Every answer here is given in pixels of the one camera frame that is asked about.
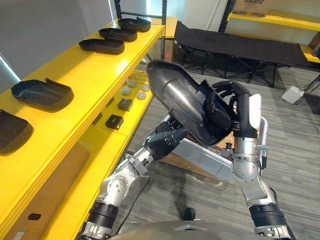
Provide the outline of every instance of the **white power strip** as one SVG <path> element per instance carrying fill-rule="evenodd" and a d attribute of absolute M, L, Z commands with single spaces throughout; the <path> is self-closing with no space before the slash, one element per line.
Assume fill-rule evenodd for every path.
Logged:
<path fill-rule="evenodd" d="M 296 101 L 298 101 L 303 95 L 304 91 L 300 90 L 299 88 L 295 86 L 289 87 L 285 93 L 282 95 L 282 99 L 289 104 L 294 104 Z"/>

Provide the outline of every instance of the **yellow shelving unit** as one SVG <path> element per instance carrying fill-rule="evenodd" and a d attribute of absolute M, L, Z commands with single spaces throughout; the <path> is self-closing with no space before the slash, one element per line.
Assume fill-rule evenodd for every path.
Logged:
<path fill-rule="evenodd" d="M 142 83 L 148 83 L 148 81 L 140 80 L 128 96 L 123 96 L 121 91 L 118 91 L 114 95 L 114 101 L 101 111 L 102 118 L 99 122 L 91 125 L 81 136 L 79 141 L 90 152 L 89 160 L 52 218 L 42 239 L 59 239 L 61 236 L 63 239 L 76 237 L 99 192 L 101 182 L 113 171 L 152 99 L 151 91 L 146 92 L 144 100 L 136 97 L 141 91 Z M 117 107 L 122 97 L 133 100 L 129 112 L 119 110 Z M 119 130 L 105 126 L 111 114 L 123 117 L 124 121 Z"/>
<path fill-rule="evenodd" d="M 229 19 L 244 19 L 262 23 L 278 24 L 294 28 L 320 31 L 320 18 L 300 15 L 296 13 L 270 10 L 264 17 L 250 16 L 238 13 L 229 13 Z"/>
<path fill-rule="evenodd" d="M 112 22 L 106 27 L 117 27 L 117 23 Z M 77 44 L 27 76 L 25 80 L 49 78 L 72 88 L 74 99 L 58 112 L 49 113 L 28 107 L 15 99 L 9 89 L 0 95 L 0 109 L 26 119 L 34 128 L 31 138 L 20 149 L 8 156 L 0 156 L 0 239 L 10 230 L 50 174 L 119 90 L 142 57 L 164 34 L 164 29 L 163 25 L 152 25 L 148 32 L 139 32 L 137 40 L 126 42 L 124 52 L 119 55 L 85 51 Z M 88 38 L 101 37 L 95 32 Z M 120 154 L 125 143 L 129 141 L 127 137 L 130 134 L 126 136 L 118 133 L 104 139 L 110 140 L 109 143 L 112 142 L 114 149 L 118 145 L 117 154 Z M 118 157 L 115 152 L 111 154 L 112 161 L 105 162 L 103 177 L 112 170 Z M 91 161 L 95 166 L 96 159 Z M 88 163 L 79 178 L 92 174 L 85 169 L 91 171 L 93 165 Z M 88 189 L 95 188 L 95 191 L 100 185 L 98 182 L 95 186 L 88 182 L 85 184 Z"/>
<path fill-rule="evenodd" d="M 308 61 L 320 64 L 320 59 L 316 56 L 312 56 L 311 53 L 313 52 L 313 50 L 311 49 L 311 47 L 309 47 L 308 45 L 300 44 L 300 48 Z"/>

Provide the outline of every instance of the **black cot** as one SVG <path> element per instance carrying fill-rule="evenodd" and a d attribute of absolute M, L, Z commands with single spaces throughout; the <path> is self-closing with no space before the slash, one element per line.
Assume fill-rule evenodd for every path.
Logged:
<path fill-rule="evenodd" d="M 192 54 L 194 51 L 205 52 L 202 74 L 204 74 L 207 67 L 208 56 L 210 54 L 223 55 L 223 59 L 227 60 L 229 58 L 236 58 L 248 68 L 247 72 L 227 76 L 228 62 L 226 62 L 224 74 L 215 71 L 220 77 L 226 79 L 239 75 L 249 75 L 248 83 L 250 83 L 255 73 L 273 70 L 272 83 L 267 79 L 263 79 L 273 87 L 275 69 L 292 66 L 309 66 L 309 62 L 300 46 L 294 43 L 188 28 L 180 21 L 177 22 L 174 39 L 185 51 L 182 65 L 187 53 Z M 257 60 L 258 64 L 252 67 L 247 64 L 245 59 Z"/>

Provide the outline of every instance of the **black tray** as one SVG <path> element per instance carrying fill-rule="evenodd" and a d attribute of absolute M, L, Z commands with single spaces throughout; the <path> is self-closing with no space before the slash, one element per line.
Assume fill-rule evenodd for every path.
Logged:
<path fill-rule="evenodd" d="M 118 24 L 122 29 L 131 29 L 139 32 L 147 32 L 151 28 L 151 22 L 142 18 L 122 18 L 118 20 Z"/>
<path fill-rule="evenodd" d="M 119 28 L 103 28 L 99 30 L 99 34 L 104 38 L 120 39 L 126 42 L 133 42 L 137 39 L 136 30 L 119 29 Z"/>
<path fill-rule="evenodd" d="M 79 42 L 79 45 L 84 50 L 106 54 L 121 54 L 125 50 L 125 42 L 113 38 L 106 38 L 105 40 L 92 38 Z"/>
<path fill-rule="evenodd" d="M 45 81 L 21 81 L 11 88 L 12 95 L 32 108 L 51 113 L 63 109 L 74 98 L 69 86 L 48 78 Z"/>
<path fill-rule="evenodd" d="M 28 121 L 0 109 L 0 155 L 6 156 L 18 150 L 33 131 Z"/>

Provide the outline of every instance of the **small black square part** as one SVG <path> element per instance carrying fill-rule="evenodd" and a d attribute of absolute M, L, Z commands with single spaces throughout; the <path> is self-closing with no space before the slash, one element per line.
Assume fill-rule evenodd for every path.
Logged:
<path fill-rule="evenodd" d="M 118 103 L 118 109 L 129 112 L 132 105 L 133 101 L 131 99 L 123 97 Z"/>
<path fill-rule="evenodd" d="M 115 97 L 113 96 L 113 97 L 108 101 L 108 103 L 107 103 L 105 106 L 106 106 L 106 107 L 109 107 L 110 104 L 112 104 L 114 100 L 115 100 Z"/>
<path fill-rule="evenodd" d="M 124 122 L 124 118 L 122 116 L 117 116 L 112 114 L 109 119 L 106 121 L 105 125 L 107 128 L 119 130 L 121 124 Z"/>

